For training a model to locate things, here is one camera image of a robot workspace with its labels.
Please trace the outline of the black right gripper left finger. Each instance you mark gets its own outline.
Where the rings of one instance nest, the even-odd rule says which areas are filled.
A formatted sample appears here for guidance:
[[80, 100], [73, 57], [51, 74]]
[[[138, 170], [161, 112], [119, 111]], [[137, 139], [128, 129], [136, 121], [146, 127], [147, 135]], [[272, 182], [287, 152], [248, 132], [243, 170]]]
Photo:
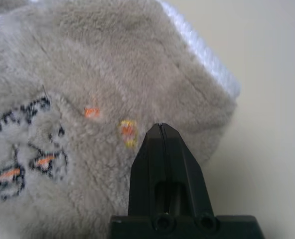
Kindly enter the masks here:
[[129, 216], [154, 216], [167, 212], [165, 126], [147, 131], [131, 168]]

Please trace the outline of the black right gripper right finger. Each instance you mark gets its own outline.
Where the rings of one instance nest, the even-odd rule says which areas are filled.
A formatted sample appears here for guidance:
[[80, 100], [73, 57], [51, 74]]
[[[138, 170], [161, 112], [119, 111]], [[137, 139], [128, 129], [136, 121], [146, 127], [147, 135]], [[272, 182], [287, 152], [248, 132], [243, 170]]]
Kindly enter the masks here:
[[160, 125], [165, 149], [166, 211], [173, 216], [213, 216], [202, 170], [180, 133]]

